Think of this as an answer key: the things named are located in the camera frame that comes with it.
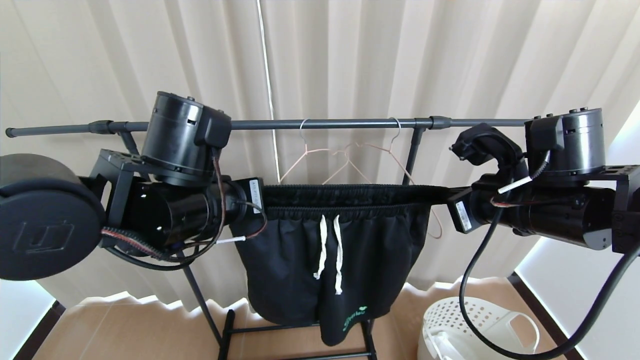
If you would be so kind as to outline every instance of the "shorts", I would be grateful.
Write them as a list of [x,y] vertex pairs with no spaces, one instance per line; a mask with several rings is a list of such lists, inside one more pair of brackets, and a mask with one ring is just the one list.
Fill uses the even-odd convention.
[[[273,323],[319,322],[333,346],[354,324],[390,311],[424,246],[431,206],[446,203],[449,189],[280,185],[262,195],[267,227],[236,242],[249,301]],[[260,225],[231,230],[241,236]]]

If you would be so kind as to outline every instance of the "baseboard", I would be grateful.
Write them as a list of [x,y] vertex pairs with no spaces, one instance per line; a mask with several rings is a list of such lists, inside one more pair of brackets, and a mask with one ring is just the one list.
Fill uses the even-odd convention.
[[[516,273],[511,274],[508,277],[509,282],[515,290],[520,294],[522,300],[527,303],[529,309],[533,312],[533,314],[538,318],[542,326],[544,326],[545,330],[549,333],[554,342],[558,345],[564,343],[567,339],[558,324],[554,321],[551,315],[548,313],[547,309],[540,303],[538,298],[533,294],[531,289],[522,281],[520,276]],[[578,352],[578,350],[571,350],[564,355],[566,360],[584,360],[582,355]]]
[[64,312],[65,307],[57,301],[54,302],[42,317],[40,323],[33,329],[33,332],[29,335],[29,338],[24,342],[13,360],[32,359]]

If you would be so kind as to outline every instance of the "curtain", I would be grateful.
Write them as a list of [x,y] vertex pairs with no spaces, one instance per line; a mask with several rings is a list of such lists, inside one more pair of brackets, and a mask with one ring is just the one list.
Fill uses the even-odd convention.
[[[146,121],[156,92],[193,96],[234,120],[428,117],[531,118],[602,107],[608,146],[640,99],[639,0],[215,1],[0,0],[2,127]],[[473,167],[448,147],[462,128],[426,131],[413,178],[463,186],[495,164]],[[522,128],[500,128],[524,148]],[[367,142],[405,161],[407,129],[302,131],[310,149]],[[134,134],[138,145],[143,133]],[[221,168],[267,184],[303,153],[300,132],[234,131]],[[51,135],[0,140],[2,154],[33,152],[87,174],[99,149],[120,139]],[[350,147],[375,183],[400,183],[389,154]],[[311,154],[283,183],[322,183],[344,162]],[[332,183],[365,183],[345,168]],[[427,238],[408,281],[428,288],[464,271],[483,230],[456,233],[434,208],[442,237]],[[440,230],[432,217],[429,232]],[[510,274],[537,238],[500,228],[475,277]],[[193,265],[207,298],[246,296],[232,244]],[[136,268],[97,249],[74,268],[39,281],[65,306],[128,291],[196,306],[182,272]]]

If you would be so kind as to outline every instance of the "barcode sticker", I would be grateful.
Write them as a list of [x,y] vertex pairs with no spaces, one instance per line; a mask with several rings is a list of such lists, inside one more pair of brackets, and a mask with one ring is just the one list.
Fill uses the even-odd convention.
[[[258,180],[249,181],[249,188],[251,189],[251,202],[262,209],[262,197],[260,197],[260,184],[258,183]],[[253,213],[259,214],[260,210],[253,208]]]
[[467,209],[465,209],[464,203],[462,201],[458,201],[456,203],[456,210],[458,210],[458,215],[460,216],[460,221],[462,222],[462,227],[465,231],[471,229],[471,221],[469,221],[469,216],[467,215]]

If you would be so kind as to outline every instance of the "white wall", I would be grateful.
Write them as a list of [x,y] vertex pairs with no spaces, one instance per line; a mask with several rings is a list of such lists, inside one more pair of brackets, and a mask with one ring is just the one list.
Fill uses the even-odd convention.
[[[607,152],[608,165],[640,163],[640,106]],[[606,186],[598,183],[591,186]],[[593,251],[542,239],[516,272],[538,296],[568,336],[572,335],[620,259],[610,249]],[[578,346],[589,360],[637,359],[640,309],[640,261],[627,270],[598,321]]]
[[0,279],[0,359],[13,359],[54,301],[35,281]]

